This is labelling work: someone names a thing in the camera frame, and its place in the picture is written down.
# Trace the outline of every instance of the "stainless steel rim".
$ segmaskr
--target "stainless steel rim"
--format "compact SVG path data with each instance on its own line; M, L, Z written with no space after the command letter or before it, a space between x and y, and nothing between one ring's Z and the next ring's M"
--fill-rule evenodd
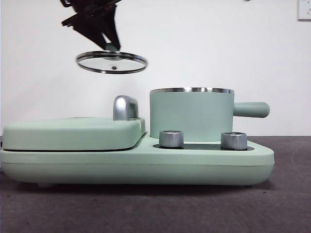
M82 65L80 62L86 59L91 59L91 58L121 58L121 59L126 59L126 60L132 60L135 62L139 62L144 65L144 67L139 68L139 69L131 69L131 70L103 70L103 69L96 69L96 68L91 68ZM147 59L131 54L131 53L126 53L126 52L119 52L119 51L90 51L90 52L84 52L79 54L76 57L76 62L79 67L97 72L97 73L104 73L104 74L132 74L132 73L137 73L140 71L143 71L147 65Z
M162 88L150 91L150 93L159 92L218 92L234 94L234 90L224 88L208 88L208 87L176 87L176 88Z

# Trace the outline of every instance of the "toaster handle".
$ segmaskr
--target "toaster handle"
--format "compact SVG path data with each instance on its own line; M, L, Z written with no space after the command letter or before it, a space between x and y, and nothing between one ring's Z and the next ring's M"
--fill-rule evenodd
M233 115L236 117L264 118L270 113L270 107L263 102L234 103Z
M129 96L117 96L113 102L113 120L138 118L138 102Z

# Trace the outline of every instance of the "electrical outlet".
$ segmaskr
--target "electrical outlet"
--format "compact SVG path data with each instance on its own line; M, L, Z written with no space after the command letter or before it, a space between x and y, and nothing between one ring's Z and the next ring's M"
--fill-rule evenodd
M298 0L298 21L311 21L311 0Z

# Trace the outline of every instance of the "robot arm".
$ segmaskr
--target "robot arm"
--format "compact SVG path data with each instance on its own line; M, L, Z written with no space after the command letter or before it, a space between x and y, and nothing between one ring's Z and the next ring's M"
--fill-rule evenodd
M61 0L64 7L73 7L76 14L62 22L93 41L103 50L120 50L114 21L120 0ZM110 40L107 43L103 34Z

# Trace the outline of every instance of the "glass lid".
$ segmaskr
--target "glass lid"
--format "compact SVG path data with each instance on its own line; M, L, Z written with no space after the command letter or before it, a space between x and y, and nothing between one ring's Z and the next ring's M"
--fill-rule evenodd
M91 51L76 57L83 69L105 74L131 74L143 71L148 62L145 58L119 51Z

